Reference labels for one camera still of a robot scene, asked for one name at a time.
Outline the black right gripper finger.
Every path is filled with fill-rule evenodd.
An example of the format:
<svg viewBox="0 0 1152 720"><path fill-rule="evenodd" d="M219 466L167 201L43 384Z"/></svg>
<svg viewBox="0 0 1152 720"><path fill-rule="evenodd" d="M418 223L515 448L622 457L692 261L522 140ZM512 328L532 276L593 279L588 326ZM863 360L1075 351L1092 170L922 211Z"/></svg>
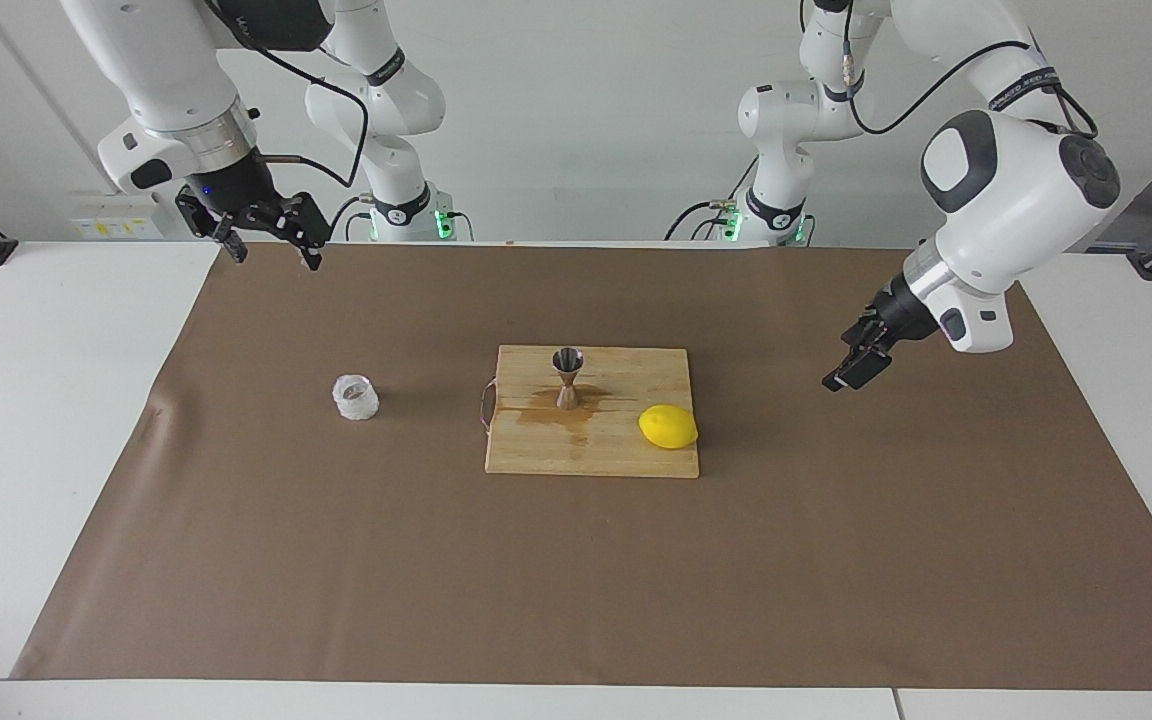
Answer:
<svg viewBox="0 0 1152 720"><path fill-rule="evenodd" d="M328 242L328 220L310 194L291 197L274 194L271 199L252 202L241 211L241 228L266 233L296 247L308 270L320 268L321 250Z"/></svg>
<svg viewBox="0 0 1152 720"><path fill-rule="evenodd" d="M237 232L234 232L232 214L223 213L217 219L192 190L180 190L175 195L175 206L195 237L211 240L223 247L236 264L247 260L247 245Z"/></svg>

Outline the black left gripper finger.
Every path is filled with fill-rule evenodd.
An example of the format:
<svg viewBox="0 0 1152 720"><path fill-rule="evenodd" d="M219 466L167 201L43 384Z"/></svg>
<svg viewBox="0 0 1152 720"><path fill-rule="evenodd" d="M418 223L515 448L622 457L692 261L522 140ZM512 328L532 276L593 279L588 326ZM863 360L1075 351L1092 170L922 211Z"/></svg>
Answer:
<svg viewBox="0 0 1152 720"><path fill-rule="evenodd" d="M890 366L892 338L851 338L844 340L849 351L841 363L841 384L861 389Z"/></svg>
<svg viewBox="0 0 1152 720"><path fill-rule="evenodd" d="M841 334L841 340L847 344L844 361L823 377L823 387L831 392L861 389L874 377L870 370L872 353L869 350L869 344L876 338L876 333L877 320L856 320Z"/></svg>

